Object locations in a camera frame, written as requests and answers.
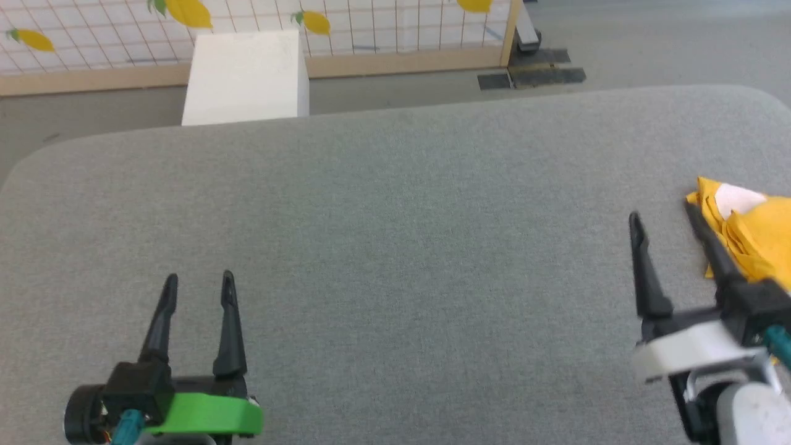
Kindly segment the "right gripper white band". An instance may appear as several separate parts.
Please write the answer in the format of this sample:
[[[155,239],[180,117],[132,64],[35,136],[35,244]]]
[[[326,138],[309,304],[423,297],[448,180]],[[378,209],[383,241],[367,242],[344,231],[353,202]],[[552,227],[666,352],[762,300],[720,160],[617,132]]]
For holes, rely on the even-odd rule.
[[[637,315],[645,338],[636,347],[631,366],[642,382],[676,376],[734,371],[743,367],[751,379],[779,383],[771,350],[780,342],[769,338],[771,327],[789,331],[789,293],[777,282],[747,282],[715,231],[695,203],[685,211],[703,246],[717,287],[714,307],[673,313],[649,254],[649,237],[640,214],[629,215],[630,250]]]

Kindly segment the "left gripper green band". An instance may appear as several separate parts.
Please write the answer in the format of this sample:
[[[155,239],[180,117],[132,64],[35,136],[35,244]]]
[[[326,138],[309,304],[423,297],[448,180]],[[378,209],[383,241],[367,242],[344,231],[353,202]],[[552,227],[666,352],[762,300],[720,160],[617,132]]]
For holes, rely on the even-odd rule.
[[[171,318],[179,279],[170,274],[143,341],[138,362],[119,362],[107,382],[74,389],[63,412],[70,444],[135,444],[152,439],[229,444],[263,431],[263,409],[248,396],[248,363],[235,279],[221,284],[221,337],[210,376],[176,378],[169,364]]]

